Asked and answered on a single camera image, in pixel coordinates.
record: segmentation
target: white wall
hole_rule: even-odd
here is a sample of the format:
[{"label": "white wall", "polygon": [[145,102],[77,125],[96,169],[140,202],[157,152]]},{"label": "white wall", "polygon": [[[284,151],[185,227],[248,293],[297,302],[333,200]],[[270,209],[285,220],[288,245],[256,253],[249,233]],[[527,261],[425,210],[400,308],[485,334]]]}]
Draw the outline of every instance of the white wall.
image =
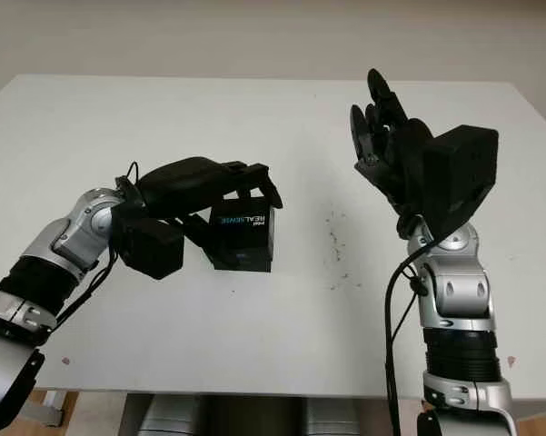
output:
[{"label": "white wall", "polygon": [[0,0],[18,73],[509,81],[546,117],[546,0]]}]

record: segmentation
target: white table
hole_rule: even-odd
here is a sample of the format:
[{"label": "white table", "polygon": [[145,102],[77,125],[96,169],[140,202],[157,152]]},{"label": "white table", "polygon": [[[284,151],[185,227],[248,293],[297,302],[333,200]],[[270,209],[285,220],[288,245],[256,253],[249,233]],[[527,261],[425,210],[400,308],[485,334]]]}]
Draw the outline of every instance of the white table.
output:
[{"label": "white table", "polygon": [[[503,374],[515,398],[546,399],[546,123],[508,84],[392,87],[436,134],[501,133],[498,183],[472,222]],[[349,107],[368,101],[362,81],[17,77],[0,93],[0,278],[132,160],[142,173],[191,155],[268,164],[285,204],[271,274],[214,271],[191,243],[161,282],[118,264],[44,347],[38,385],[382,397],[383,293],[405,244],[385,198],[352,168]],[[396,292],[399,313],[410,290]],[[421,396],[415,310],[395,348],[399,393]]]}]

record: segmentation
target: robotic arm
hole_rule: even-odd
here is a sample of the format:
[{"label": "robotic arm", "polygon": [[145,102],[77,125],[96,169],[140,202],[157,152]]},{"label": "robotic arm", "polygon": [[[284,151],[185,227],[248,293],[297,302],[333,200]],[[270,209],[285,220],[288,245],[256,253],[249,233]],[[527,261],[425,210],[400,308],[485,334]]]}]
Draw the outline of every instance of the robotic arm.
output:
[{"label": "robotic arm", "polygon": [[[268,176],[257,163],[215,163],[192,157],[158,168],[136,181],[116,179],[116,189],[83,194],[65,217],[48,224],[0,282],[0,430],[20,411],[35,386],[45,357],[43,345],[86,301],[111,271],[117,257],[155,279],[179,270],[184,236],[211,260],[234,267],[236,260],[197,211],[227,193],[250,197],[259,188],[267,202],[283,207]],[[84,294],[61,312],[65,300],[109,249],[109,263]]]},{"label": "robotic arm", "polygon": [[[516,436],[509,383],[501,377],[494,310],[479,238],[468,223],[495,182],[498,134],[461,125],[434,137],[409,119],[383,77],[371,70],[374,104],[351,111],[355,168],[386,195],[400,215],[397,230],[409,257],[393,274],[385,297],[386,380],[392,428],[400,422],[393,341],[418,298],[427,370],[418,434]],[[395,282],[410,269],[412,302],[392,332]]]}]

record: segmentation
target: black cable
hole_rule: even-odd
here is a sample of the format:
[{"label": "black cable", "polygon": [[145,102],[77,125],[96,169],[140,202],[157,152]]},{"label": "black cable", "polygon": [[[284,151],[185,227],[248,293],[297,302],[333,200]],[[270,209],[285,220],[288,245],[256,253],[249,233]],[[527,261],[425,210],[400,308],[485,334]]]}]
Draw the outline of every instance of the black cable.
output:
[{"label": "black cable", "polygon": [[406,316],[408,316],[408,312],[410,311],[410,309],[412,308],[414,302],[416,301],[417,296],[418,296],[418,294],[416,292],[414,292],[413,295],[412,295],[412,298],[410,299],[410,302],[406,306],[406,310],[403,311],[402,318],[400,318],[400,320],[398,321],[398,325],[396,326],[395,330],[393,331],[392,342],[394,342],[396,340],[396,336],[398,335],[398,331],[402,327],[403,322],[406,320]]},{"label": "black cable", "polygon": [[131,171],[135,168],[135,183],[139,182],[139,164],[137,161],[131,162],[131,165],[129,165],[129,169],[127,170],[127,174],[125,177],[129,178],[131,175]]},{"label": "black cable", "polygon": [[392,294],[393,288],[398,281],[398,278],[413,261],[418,259],[424,253],[428,252],[432,247],[438,245],[440,241],[431,241],[410,254],[402,263],[398,265],[393,272],[388,287],[385,291],[385,379],[388,392],[388,408],[390,409],[390,420],[392,422],[393,436],[401,436],[400,430],[400,410],[398,408],[398,392],[396,388],[396,376],[393,363],[393,338],[392,338]]},{"label": "black cable", "polygon": [[79,307],[81,307],[91,296],[93,295],[93,292],[101,286],[101,284],[105,281],[105,279],[109,276],[109,273],[113,269],[113,265],[117,261],[117,253],[109,247],[109,261],[107,265],[99,270],[97,274],[94,275],[93,279],[87,286],[87,289],[79,296],[76,300],[74,300],[71,304],[68,305],[68,307],[56,318],[56,327],[53,328],[52,332],[55,332],[63,323],[65,323],[66,320],[68,320],[73,313],[77,311]]},{"label": "black cable", "polygon": [[403,276],[408,280],[410,280],[412,277],[416,277],[417,274],[416,274],[416,270],[414,270],[414,267],[411,265],[408,265],[407,268],[410,270],[410,273],[412,273],[412,275],[409,275],[406,271],[402,271]]}]

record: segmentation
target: floor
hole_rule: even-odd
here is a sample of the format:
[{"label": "floor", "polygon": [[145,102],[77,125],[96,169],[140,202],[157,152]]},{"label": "floor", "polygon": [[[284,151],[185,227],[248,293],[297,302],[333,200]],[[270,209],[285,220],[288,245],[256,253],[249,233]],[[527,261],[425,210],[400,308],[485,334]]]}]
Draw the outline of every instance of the floor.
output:
[{"label": "floor", "polygon": [[[35,391],[31,394],[30,398],[33,401],[42,401],[44,396],[45,393],[43,391]],[[57,429],[46,428],[37,422],[19,418],[10,427],[0,431],[0,436],[64,436],[68,429],[77,397],[78,392],[69,392],[67,394],[63,405],[65,420],[62,427]],[[519,436],[546,436],[546,416],[520,422]]]}]

